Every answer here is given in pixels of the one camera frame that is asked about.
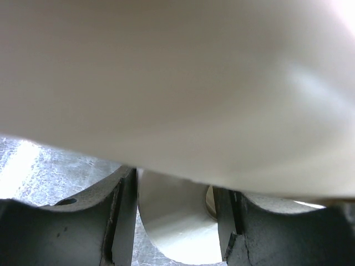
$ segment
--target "gray table surface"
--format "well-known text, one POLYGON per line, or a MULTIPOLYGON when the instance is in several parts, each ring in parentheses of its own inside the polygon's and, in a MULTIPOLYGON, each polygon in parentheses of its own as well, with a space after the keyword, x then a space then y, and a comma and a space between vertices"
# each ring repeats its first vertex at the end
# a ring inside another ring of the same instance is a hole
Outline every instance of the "gray table surface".
MULTIPOLYGON (((95 184, 119 166, 117 162, 0 136, 0 198, 35 206, 55 204, 95 184)), ((138 213, 132 266, 143 265, 185 264, 165 257, 151 244, 138 213)))

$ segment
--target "round white object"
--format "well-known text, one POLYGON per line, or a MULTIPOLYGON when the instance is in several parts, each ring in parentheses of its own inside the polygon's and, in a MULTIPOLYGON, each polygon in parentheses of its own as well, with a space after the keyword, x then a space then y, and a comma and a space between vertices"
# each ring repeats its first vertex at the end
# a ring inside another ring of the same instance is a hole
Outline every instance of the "round white object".
POLYGON ((217 222, 207 212, 208 186, 143 171, 139 212, 151 242, 185 264, 222 261, 217 222))

